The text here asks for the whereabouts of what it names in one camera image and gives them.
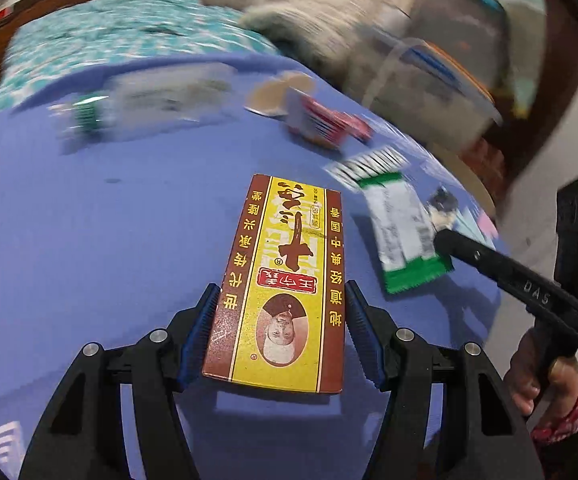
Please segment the right hand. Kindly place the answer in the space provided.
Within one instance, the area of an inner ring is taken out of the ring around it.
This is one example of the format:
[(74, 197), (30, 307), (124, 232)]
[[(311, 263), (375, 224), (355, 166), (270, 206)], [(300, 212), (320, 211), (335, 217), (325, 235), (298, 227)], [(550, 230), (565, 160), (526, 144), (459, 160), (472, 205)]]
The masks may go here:
[[(542, 334), (536, 328), (527, 330), (510, 358), (510, 369), (504, 382), (520, 413), (530, 416), (542, 390), (536, 372), (541, 359)], [(566, 417), (578, 400), (578, 360), (560, 356), (548, 368), (548, 388), (553, 393), (551, 403), (540, 419), (546, 426)]]

